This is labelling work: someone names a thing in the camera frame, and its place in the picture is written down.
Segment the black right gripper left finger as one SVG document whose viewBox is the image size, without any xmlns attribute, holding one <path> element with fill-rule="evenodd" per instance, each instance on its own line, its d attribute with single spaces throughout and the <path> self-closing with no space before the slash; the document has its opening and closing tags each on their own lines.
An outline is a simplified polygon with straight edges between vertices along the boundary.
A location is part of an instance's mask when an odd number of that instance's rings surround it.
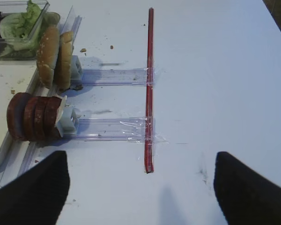
<svg viewBox="0 0 281 225">
<path fill-rule="evenodd" d="M 0 225 L 54 225 L 70 188 L 67 154 L 55 151 L 0 188 Z"/>
</svg>

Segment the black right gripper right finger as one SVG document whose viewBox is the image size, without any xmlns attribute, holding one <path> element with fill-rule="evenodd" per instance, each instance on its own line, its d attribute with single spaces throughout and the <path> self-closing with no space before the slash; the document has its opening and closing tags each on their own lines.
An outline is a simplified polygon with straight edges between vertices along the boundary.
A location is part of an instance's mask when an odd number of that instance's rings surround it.
<svg viewBox="0 0 281 225">
<path fill-rule="evenodd" d="M 281 187 L 228 152 L 216 155 L 213 186 L 229 225 L 281 225 Z"/>
</svg>

